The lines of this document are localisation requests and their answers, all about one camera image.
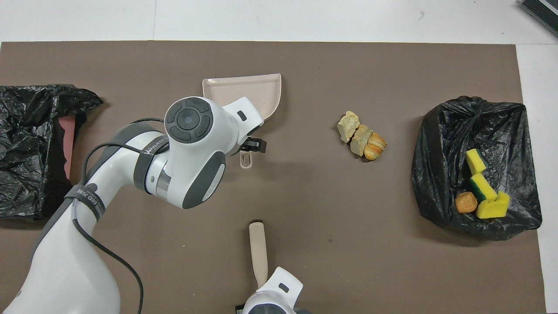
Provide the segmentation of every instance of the dustpan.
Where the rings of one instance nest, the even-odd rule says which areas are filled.
[[[211,78],[202,82],[204,97],[226,106],[242,97],[247,97],[256,107],[264,121],[268,120],[281,99],[281,74],[255,75],[250,77]],[[240,166],[252,166],[250,152],[240,152]]]

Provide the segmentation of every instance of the yellow sponge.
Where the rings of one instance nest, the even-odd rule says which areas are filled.
[[[465,153],[465,159],[467,160],[467,164],[469,164],[469,169],[471,169],[472,175],[481,173],[487,168],[478,149],[468,150]]]
[[[479,202],[493,201],[498,196],[496,191],[488,184],[482,173],[477,173],[471,177],[471,192],[476,196]]]
[[[477,208],[477,217],[497,218],[504,217],[508,211],[509,195],[504,192],[498,191],[498,197],[494,201],[482,201]]]

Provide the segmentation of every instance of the white table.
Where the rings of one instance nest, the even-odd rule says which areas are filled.
[[[558,312],[558,37],[514,0],[2,0],[1,41],[262,40],[515,44],[544,221],[547,312]]]

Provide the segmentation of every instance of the bread piece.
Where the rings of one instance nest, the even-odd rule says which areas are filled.
[[[378,157],[380,157],[381,153],[382,150],[379,147],[374,146],[372,144],[367,144],[364,147],[364,156],[368,160],[376,160]]]
[[[341,134],[341,141],[348,143],[359,126],[358,116],[352,111],[347,111],[337,123],[337,130]]]
[[[368,143],[380,148],[382,151],[386,148],[387,144],[383,138],[381,138],[376,132],[372,132],[372,135],[368,139]]]
[[[354,133],[353,139],[350,142],[350,150],[353,154],[362,156],[364,154],[364,147],[372,134],[372,130],[364,124],[361,124],[357,131]]]
[[[478,204],[472,192],[463,192],[455,198],[455,208],[459,213],[470,213],[477,209]]]

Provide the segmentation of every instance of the black garbage bag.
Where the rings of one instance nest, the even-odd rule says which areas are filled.
[[[457,212],[455,197],[470,191],[469,149],[482,154],[490,186],[510,195],[505,217]],[[438,226],[499,241],[541,225],[527,112],[520,103],[461,96],[436,106],[422,120],[411,172],[420,214]]]
[[[73,85],[0,87],[0,217],[48,217],[70,190],[64,172],[64,129],[58,118],[103,103]]]

